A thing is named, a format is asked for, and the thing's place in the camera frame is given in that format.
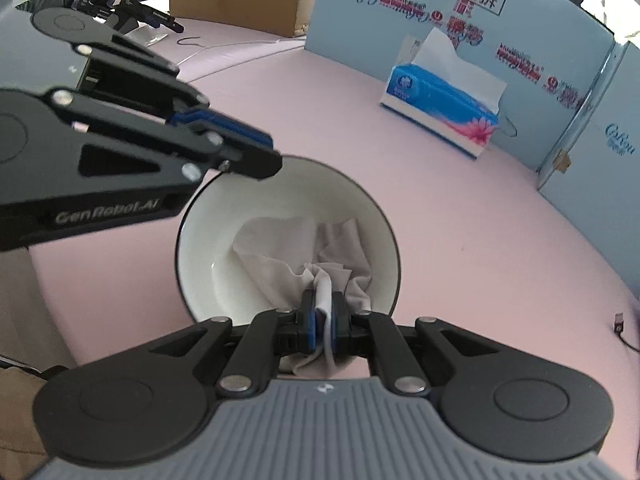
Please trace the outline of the light blue foam board partition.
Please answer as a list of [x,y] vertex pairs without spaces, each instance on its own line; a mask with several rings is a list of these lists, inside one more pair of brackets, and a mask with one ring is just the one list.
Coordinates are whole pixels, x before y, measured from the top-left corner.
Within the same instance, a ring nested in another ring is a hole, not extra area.
[[639,287],[639,51],[572,0],[317,0],[309,51],[386,80],[427,37],[506,85],[496,143]]

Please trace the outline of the white ceramic bowl black rim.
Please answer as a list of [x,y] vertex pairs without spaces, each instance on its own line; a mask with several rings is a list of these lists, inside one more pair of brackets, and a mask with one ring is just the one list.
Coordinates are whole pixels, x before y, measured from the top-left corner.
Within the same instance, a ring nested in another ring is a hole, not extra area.
[[298,309],[303,293],[330,312],[334,292],[352,312],[393,312],[401,283],[396,236],[357,182],[322,162],[286,156],[273,177],[218,174],[184,213],[176,241],[180,294],[196,322]]

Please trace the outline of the white tissue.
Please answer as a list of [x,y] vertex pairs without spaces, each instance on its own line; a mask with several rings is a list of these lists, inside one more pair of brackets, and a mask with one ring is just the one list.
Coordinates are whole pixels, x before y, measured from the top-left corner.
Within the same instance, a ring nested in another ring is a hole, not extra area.
[[275,308],[297,308],[306,289],[331,327],[331,302],[341,292],[352,312],[371,309],[372,270],[358,222],[323,223],[313,218],[256,218],[232,244],[254,284]]

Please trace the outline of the blue tissue box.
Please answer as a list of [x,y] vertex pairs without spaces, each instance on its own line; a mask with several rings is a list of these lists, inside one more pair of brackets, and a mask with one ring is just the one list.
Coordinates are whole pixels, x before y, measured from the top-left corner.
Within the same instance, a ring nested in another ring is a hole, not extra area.
[[390,72],[381,104],[477,158],[498,128],[506,82],[458,57],[434,28],[413,58]]

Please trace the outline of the spare black handheld gripper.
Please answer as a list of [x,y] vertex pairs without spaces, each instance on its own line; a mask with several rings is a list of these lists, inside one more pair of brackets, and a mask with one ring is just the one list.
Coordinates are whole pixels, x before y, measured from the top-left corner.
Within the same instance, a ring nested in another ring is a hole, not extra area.
[[181,34],[184,27],[169,14],[147,6],[143,0],[74,0],[73,10],[99,18],[107,26],[125,35],[141,25],[165,27]]

